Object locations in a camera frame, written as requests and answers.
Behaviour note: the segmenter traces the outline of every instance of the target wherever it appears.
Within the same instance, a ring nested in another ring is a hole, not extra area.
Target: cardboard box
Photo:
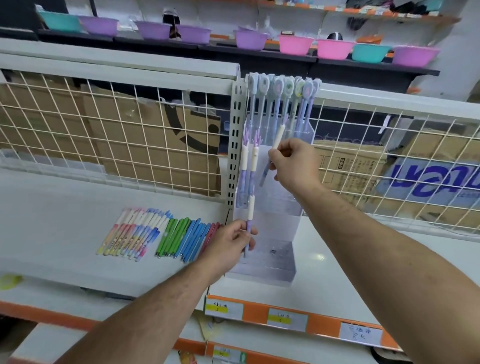
[[[23,75],[26,84],[20,73],[12,72],[11,82],[19,85],[0,85],[0,101],[5,106],[0,108],[0,147],[98,163],[96,145],[88,139],[90,126],[80,117],[84,115],[82,96],[76,93],[79,89],[72,79],[46,75],[46,84],[41,74]]]
[[[398,157],[388,166],[385,178],[375,187],[385,199],[372,197],[369,204],[377,214],[397,213],[430,222],[438,217],[438,223],[476,229],[480,225],[480,141],[468,141],[456,134],[422,131],[399,151],[408,157]]]
[[[219,117],[149,99],[137,103],[130,95],[116,92],[114,97],[96,86],[92,92],[84,96],[84,107],[107,173],[220,194]]]
[[[313,144],[320,157],[320,180],[325,186],[342,191],[341,196],[355,204],[360,198],[356,194],[371,193],[377,180],[377,177],[371,176],[381,176],[386,162],[383,146],[332,140],[315,140]]]

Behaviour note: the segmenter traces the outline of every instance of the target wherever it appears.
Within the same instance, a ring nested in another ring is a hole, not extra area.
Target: hairy arm
[[[195,262],[95,326],[56,364],[163,363],[205,289],[255,246],[245,229],[241,220],[220,228]]]
[[[290,139],[279,149],[270,151],[277,179],[301,203],[368,308],[413,362],[480,363],[480,288],[425,245],[322,186],[313,147]]]

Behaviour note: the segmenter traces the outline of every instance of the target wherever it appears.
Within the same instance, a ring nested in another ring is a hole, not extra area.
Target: acrylic pen display stand
[[[291,134],[289,132],[290,124],[287,122],[282,140],[294,136],[311,144],[314,131],[310,123],[307,121],[306,123],[306,132]],[[262,119],[262,125],[266,125],[265,116]],[[258,120],[256,120],[253,123],[251,135],[254,135],[254,132],[258,129]],[[263,187],[259,185],[264,168],[268,162],[268,151],[272,148],[273,139],[275,138],[274,133],[272,120],[270,120],[269,129],[265,126],[260,127],[262,143],[259,148],[258,167],[254,178],[255,210],[253,226],[258,229],[258,235],[255,236],[256,247],[249,252],[247,257],[242,257],[239,263],[226,276],[266,284],[289,286],[296,273],[292,241],[297,232],[303,210],[293,195],[283,188],[278,181],[274,180],[276,171],[269,171]],[[247,203],[252,138],[249,145],[245,191],[240,193],[240,187],[237,186],[235,194],[236,203],[233,208],[234,219],[246,220],[248,215]]]

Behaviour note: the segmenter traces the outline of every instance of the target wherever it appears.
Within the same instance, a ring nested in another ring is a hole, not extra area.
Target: yellow sticker
[[[0,291],[11,290],[15,288],[24,278],[13,274],[5,274],[0,277]]]
[[[214,312],[221,312],[223,314],[228,313],[228,307],[216,306],[214,304],[206,304],[205,305],[206,311],[214,311]]]
[[[225,352],[225,351],[217,350],[217,349],[213,350],[213,355],[221,356],[222,358],[230,357],[229,352]]]
[[[290,317],[282,317],[276,315],[268,315],[268,321],[278,322],[280,324],[291,325],[292,319]]]

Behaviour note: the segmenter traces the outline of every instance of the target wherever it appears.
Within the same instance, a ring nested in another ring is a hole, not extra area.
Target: price tag
[[[287,328],[290,330],[305,332],[307,329],[307,321],[308,315],[276,310],[274,308],[268,310],[267,325],[275,326],[277,328]]]
[[[247,353],[240,350],[224,348],[223,346],[215,345],[213,348],[213,357],[230,363],[247,362]]]
[[[383,333],[383,330],[380,330],[379,328],[368,328],[366,326],[342,322],[340,324],[340,333],[338,337],[346,341],[380,346]]]
[[[243,318],[243,304],[207,298],[205,313],[210,316],[241,321]]]

